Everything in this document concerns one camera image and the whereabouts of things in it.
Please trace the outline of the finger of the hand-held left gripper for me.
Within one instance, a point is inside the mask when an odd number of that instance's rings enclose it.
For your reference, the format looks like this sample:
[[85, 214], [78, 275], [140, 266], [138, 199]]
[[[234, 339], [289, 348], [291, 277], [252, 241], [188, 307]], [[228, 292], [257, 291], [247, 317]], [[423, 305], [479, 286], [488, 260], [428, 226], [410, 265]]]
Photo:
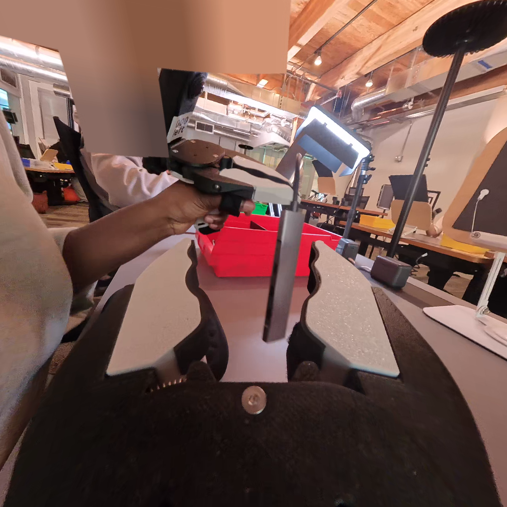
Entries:
[[234, 193], [240, 195], [241, 190], [244, 190], [243, 199], [290, 205], [294, 199], [294, 191], [289, 181], [270, 168], [266, 170], [267, 172], [260, 169], [246, 168], [244, 170], [244, 168], [233, 167], [223, 169], [219, 174], [240, 184], [242, 188]]
[[258, 161], [242, 155], [235, 155], [232, 160], [231, 179], [254, 187], [292, 187], [287, 178]]

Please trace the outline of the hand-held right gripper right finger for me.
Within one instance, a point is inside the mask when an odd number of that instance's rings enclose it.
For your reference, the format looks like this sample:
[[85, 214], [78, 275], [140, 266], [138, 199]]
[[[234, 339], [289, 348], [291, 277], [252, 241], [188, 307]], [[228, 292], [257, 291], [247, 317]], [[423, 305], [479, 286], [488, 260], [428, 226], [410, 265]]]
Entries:
[[345, 384], [357, 372], [397, 379], [395, 353], [373, 287], [330, 246], [312, 244], [309, 295], [288, 339], [288, 380], [303, 363], [314, 363], [323, 382]]

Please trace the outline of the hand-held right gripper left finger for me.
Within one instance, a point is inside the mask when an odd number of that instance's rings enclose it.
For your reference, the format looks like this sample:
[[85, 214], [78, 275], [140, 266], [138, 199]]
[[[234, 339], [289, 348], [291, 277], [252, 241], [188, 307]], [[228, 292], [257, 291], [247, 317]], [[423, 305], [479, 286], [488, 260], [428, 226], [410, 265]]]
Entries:
[[155, 259], [137, 278], [126, 307], [108, 376], [152, 368], [159, 381], [180, 381], [206, 358], [214, 377], [227, 369], [223, 327], [197, 274], [197, 251], [184, 239]]

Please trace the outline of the red divided bin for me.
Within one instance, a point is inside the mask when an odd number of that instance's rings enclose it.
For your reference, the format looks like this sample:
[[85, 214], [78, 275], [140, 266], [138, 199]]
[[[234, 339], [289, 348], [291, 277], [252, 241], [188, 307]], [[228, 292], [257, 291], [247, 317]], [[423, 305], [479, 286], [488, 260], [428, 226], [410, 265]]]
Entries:
[[218, 277], [270, 277], [279, 218], [253, 214], [229, 216], [212, 234], [196, 234], [208, 265]]

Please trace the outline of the grey usb hub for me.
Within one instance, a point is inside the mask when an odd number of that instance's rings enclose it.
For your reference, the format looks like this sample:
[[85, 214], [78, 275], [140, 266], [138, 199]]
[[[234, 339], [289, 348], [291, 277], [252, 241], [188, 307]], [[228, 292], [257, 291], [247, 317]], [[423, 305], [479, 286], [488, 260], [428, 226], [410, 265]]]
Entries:
[[263, 341], [284, 339], [295, 283], [304, 217], [298, 202], [281, 213], [270, 279]]

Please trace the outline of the person's left forearm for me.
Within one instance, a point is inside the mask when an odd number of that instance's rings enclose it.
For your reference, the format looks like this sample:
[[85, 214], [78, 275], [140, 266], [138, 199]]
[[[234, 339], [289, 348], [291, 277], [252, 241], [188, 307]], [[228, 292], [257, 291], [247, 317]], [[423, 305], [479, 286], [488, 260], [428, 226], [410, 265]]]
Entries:
[[71, 231], [62, 250], [75, 294], [172, 234], [162, 196], [122, 208]]

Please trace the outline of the person's left hand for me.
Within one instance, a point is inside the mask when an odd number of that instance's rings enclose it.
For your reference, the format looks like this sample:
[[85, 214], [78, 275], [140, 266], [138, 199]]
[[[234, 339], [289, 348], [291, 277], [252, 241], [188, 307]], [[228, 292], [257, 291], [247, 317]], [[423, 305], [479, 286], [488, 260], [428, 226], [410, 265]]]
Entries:
[[197, 221], [213, 233], [220, 231], [228, 217], [219, 210], [224, 198], [224, 194], [205, 194], [181, 181], [174, 183], [155, 198], [166, 236], [181, 235]]

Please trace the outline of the small grey box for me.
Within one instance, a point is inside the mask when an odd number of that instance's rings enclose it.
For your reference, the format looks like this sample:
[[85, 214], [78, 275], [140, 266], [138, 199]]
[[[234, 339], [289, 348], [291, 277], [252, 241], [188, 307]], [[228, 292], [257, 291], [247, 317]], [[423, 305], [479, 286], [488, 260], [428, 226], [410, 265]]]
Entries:
[[402, 289], [412, 273], [413, 267], [394, 257], [377, 256], [370, 271], [371, 278], [384, 285]]
[[342, 237], [338, 242], [335, 252], [348, 260], [352, 259], [355, 261], [356, 256], [358, 255], [358, 249], [358, 243], [354, 240]]

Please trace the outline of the led light panel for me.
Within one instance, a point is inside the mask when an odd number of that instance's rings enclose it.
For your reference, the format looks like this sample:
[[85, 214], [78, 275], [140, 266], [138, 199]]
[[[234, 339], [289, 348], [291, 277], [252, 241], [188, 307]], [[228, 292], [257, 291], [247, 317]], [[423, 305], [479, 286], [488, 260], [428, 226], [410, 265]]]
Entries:
[[295, 143], [333, 173], [350, 175], [371, 154], [371, 144], [322, 106], [310, 108]]

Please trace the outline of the black light stand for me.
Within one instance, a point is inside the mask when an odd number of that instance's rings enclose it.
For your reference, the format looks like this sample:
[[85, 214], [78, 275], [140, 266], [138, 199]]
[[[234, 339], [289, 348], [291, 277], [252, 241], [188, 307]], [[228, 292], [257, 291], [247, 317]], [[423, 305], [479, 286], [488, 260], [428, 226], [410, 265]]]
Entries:
[[344, 234], [342, 237], [348, 238], [349, 233], [352, 227], [352, 223], [354, 220], [354, 217], [356, 215], [356, 211], [358, 208], [358, 202], [362, 194], [363, 185], [366, 180], [368, 180], [368, 176], [366, 175], [366, 172], [370, 170], [370, 163], [374, 160], [373, 153], [370, 153], [367, 157], [365, 157], [361, 163], [358, 181], [356, 185], [356, 190], [354, 192], [354, 196], [352, 199], [351, 207], [349, 209], [348, 215], [347, 215], [347, 221], [344, 228]]

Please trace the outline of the white metal stand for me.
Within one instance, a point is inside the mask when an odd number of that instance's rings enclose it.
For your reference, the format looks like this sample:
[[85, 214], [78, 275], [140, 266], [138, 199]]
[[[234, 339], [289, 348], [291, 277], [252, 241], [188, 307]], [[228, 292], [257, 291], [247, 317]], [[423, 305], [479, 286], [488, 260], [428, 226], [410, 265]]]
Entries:
[[432, 320], [506, 359], [506, 324], [490, 315], [489, 299], [506, 254], [506, 233], [470, 233], [472, 244], [494, 252], [494, 260], [475, 308], [461, 305], [426, 307], [423, 313]]

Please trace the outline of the wooden desk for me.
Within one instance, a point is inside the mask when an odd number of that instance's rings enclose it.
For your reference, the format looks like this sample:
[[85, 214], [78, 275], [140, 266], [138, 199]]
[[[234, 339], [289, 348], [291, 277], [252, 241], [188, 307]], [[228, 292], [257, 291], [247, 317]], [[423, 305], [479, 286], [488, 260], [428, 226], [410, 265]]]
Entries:
[[[363, 224], [352, 224], [349, 237], [359, 241], [359, 253], [364, 255], [369, 245], [389, 250], [392, 233]], [[494, 257], [491, 251], [479, 253], [457, 250], [443, 245], [440, 238], [431, 238], [416, 233], [409, 233], [402, 237], [395, 252], [401, 254], [402, 259], [410, 260], [413, 265], [416, 263], [416, 259], [426, 252], [428, 255], [421, 259], [421, 263], [434, 272], [434, 275], [429, 278], [429, 282], [435, 288], [444, 288], [443, 271], [472, 275], [472, 280], [463, 296], [463, 299], [471, 303], [478, 301]]]

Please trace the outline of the black office chair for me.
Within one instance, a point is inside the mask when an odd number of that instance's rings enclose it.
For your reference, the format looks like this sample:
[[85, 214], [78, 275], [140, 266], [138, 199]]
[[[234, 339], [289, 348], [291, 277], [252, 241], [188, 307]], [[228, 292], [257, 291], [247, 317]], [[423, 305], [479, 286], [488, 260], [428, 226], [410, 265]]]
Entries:
[[111, 212], [105, 205], [105, 196], [99, 195], [99, 186], [82, 153], [83, 139], [80, 133], [67, 126], [59, 117], [53, 117], [60, 144], [71, 163], [73, 172], [88, 202], [89, 222], [92, 223]]

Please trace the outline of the black floor lamp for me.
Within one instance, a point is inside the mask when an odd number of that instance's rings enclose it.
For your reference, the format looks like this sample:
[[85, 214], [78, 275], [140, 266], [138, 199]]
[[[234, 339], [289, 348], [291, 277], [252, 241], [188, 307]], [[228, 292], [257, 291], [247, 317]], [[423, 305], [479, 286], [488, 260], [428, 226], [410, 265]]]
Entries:
[[477, 53], [506, 38], [506, 1], [477, 1], [454, 9], [435, 21], [423, 37], [424, 51], [434, 57], [452, 56], [433, 119], [430, 123], [419, 159], [412, 175], [396, 227], [388, 257], [394, 257], [409, 217], [415, 194], [427, 166], [447, 104], [466, 54]]

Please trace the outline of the silver air duct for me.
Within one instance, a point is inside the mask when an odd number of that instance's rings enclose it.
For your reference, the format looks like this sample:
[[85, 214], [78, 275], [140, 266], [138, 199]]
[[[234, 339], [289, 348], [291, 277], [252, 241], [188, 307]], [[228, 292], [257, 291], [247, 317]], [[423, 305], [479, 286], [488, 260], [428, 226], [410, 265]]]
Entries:
[[[470, 84], [483, 77], [493, 77], [500, 71], [505, 71], [506, 65], [491, 67], [485, 60], [468, 63], [460, 68], [455, 82]], [[400, 102], [407, 99], [432, 92], [443, 87], [447, 78], [447, 71], [436, 74], [430, 69], [424, 70], [417, 66], [413, 72], [403, 72], [391, 77], [384, 88], [356, 98], [351, 106], [354, 118], [359, 118], [364, 111], [382, 102]]]

